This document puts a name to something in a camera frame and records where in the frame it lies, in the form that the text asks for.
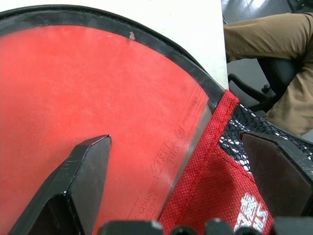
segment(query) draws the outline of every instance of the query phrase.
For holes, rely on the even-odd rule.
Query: red bag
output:
[[[196,80],[134,40],[76,25],[1,36],[0,58],[0,234],[77,143],[102,134],[113,141],[95,233],[157,219],[207,105]]]
[[[212,218],[223,219],[234,230],[251,226],[269,233],[272,217],[252,175],[219,147],[237,104],[226,91],[160,217],[165,234],[177,225],[202,234]]]

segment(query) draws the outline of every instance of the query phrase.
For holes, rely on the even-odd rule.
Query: khaki pants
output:
[[[313,129],[313,15],[283,14],[224,26],[228,61],[300,58],[303,68],[265,119],[295,135]]]

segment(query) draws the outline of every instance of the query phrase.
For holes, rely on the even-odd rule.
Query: office chair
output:
[[[262,88],[262,92],[248,86],[234,74],[228,75],[228,82],[233,81],[243,92],[259,101],[259,104],[250,106],[250,110],[267,112],[282,97],[287,86],[301,71],[302,64],[298,60],[280,58],[260,58],[258,62],[269,83]]]

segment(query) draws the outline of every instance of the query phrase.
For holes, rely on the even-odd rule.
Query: gray floor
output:
[[[222,0],[223,16],[227,23],[244,21],[269,15],[291,12],[287,0]],[[256,59],[244,59],[227,64],[228,74],[234,73],[253,88],[261,91],[267,80]],[[230,83],[229,89],[246,106],[257,101],[243,93],[235,84]],[[313,131],[303,136],[313,141]]]

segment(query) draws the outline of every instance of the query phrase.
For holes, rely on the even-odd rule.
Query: black mesh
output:
[[[285,140],[290,140],[309,158],[309,160],[313,161],[312,143],[303,141],[273,126],[242,104],[239,104],[234,110],[222,134],[220,147],[248,172],[250,172],[249,161],[247,160],[243,143],[240,141],[240,133],[243,131],[276,135]]]

